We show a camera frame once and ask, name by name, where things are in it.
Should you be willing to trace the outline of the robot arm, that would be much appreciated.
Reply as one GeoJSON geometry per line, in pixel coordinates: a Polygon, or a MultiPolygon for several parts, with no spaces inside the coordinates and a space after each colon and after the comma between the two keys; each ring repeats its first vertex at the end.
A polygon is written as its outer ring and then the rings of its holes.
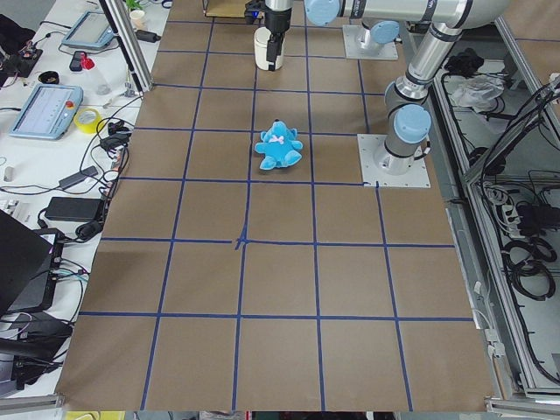
{"type": "MultiPolygon", "coordinates": [[[[244,17],[248,24],[264,18],[265,32],[255,43],[255,58],[263,60],[265,67],[273,71],[280,67],[278,61],[284,56],[284,38],[291,26],[292,1],[249,1],[245,4],[244,17]]],[[[305,15],[314,25],[326,26],[334,19],[348,17],[359,19],[361,25],[345,25],[345,51],[348,58],[374,60],[394,59],[385,51],[394,44],[399,35],[400,20],[412,11],[410,5],[399,6],[396,1],[305,1],[305,15]]]]}
{"type": "Polygon", "coordinates": [[[404,75],[385,93],[388,134],[374,152],[376,165],[390,175],[403,175],[416,160],[415,152],[431,128],[423,103],[437,70],[465,29],[494,21],[508,7],[505,0],[341,1],[337,15],[428,22],[428,31],[404,75]]]}

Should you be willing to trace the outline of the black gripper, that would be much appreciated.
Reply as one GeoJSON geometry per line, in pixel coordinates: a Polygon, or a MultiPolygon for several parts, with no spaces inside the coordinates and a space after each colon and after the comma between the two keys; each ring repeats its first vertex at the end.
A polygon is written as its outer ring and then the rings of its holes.
{"type": "Polygon", "coordinates": [[[282,54],[284,34],[290,29],[291,10],[264,11],[265,27],[271,32],[267,42],[266,60],[276,62],[282,54]]]}

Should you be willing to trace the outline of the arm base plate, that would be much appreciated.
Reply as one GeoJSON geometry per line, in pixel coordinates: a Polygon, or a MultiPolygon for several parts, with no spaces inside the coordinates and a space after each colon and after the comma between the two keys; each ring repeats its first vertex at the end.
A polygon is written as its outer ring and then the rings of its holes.
{"type": "Polygon", "coordinates": [[[398,60],[395,40],[399,24],[396,21],[381,21],[371,28],[346,24],[342,31],[347,59],[398,60]]]}
{"type": "Polygon", "coordinates": [[[362,184],[367,187],[430,188],[422,147],[412,157],[395,157],[385,148],[386,135],[358,134],[362,184]]]}

